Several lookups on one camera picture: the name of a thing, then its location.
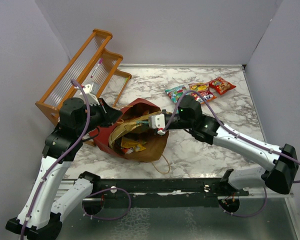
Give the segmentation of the gold crispy chips bag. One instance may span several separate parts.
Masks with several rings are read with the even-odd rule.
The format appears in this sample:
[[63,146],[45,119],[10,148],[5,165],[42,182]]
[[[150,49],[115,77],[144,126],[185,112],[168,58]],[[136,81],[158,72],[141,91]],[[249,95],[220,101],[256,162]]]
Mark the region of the gold crispy chips bag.
[[150,133],[149,123],[146,120],[124,121],[119,124],[109,135],[108,145],[113,150],[121,151],[121,139],[126,137],[132,140],[146,140]]

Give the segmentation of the teal Fox's candy bag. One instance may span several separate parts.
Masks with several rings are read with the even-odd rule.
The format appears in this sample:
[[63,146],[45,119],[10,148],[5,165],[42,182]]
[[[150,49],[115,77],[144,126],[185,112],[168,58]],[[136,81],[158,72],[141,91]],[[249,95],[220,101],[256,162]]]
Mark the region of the teal Fox's candy bag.
[[164,92],[168,95],[170,100],[176,104],[179,98],[187,91],[184,85],[179,85],[170,89],[166,89]]

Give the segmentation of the red paper bag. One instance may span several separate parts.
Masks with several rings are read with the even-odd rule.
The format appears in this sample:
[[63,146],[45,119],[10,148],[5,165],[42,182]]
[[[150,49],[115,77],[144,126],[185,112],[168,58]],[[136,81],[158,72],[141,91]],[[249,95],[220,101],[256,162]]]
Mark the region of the red paper bag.
[[160,107],[143,98],[119,110],[122,116],[110,127],[100,127],[89,135],[96,137],[94,144],[103,152],[126,160],[151,163],[164,159],[168,170],[157,172],[166,175],[171,171],[169,160],[163,155],[169,134],[159,135],[145,121],[149,117],[160,114]]

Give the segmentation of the orange Fox's fruits candy bag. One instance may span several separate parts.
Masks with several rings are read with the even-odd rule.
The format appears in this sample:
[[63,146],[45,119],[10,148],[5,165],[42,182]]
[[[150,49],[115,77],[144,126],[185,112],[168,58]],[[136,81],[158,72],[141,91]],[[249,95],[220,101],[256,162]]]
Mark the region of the orange Fox's fruits candy bag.
[[209,83],[190,83],[189,89],[198,92],[207,102],[216,99],[217,97],[210,91]]

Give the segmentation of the red snack packet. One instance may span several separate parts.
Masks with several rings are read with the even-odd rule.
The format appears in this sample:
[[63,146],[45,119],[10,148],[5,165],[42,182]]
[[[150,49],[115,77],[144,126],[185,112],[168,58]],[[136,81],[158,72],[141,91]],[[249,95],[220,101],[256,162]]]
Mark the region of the red snack packet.
[[222,77],[217,77],[209,82],[209,87],[216,90],[219,95],[223,95],[226,92],[236,88],[235,85],[228,82]]

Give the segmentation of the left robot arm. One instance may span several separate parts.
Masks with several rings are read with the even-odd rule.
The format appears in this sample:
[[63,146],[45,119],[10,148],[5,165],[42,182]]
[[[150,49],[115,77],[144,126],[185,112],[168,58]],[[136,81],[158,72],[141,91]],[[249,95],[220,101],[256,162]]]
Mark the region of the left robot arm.
[[59,110],[60,121],[46,138],[41,165],[30,196],[18,216],[7,221],[6,230],[29,240],[55,240],[69,213],[84,197],[96,197],[101,186],[98,177],[79,178],[58,200],[55,199],[65,173],[72,165],[83,137],[90,131],[111,127],[122,112],[102,98],[86,104],[72,97]]

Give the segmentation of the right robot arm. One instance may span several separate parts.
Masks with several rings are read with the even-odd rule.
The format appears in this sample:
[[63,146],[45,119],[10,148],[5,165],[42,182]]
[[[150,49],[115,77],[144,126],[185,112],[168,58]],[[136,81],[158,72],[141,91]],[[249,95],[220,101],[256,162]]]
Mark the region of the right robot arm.
[[187,129],[199,142],[231,150],[258,164],[258,167],[243,170],[228,169],[219,184],[224,195],[258,187],[268,187],[283,195],[290,193],[299,169],[292,145],[272,145],[242,134],[203,114],[201,105],[190,95],[181,100],[177,114],[166,111],[163,114],[168,130]]

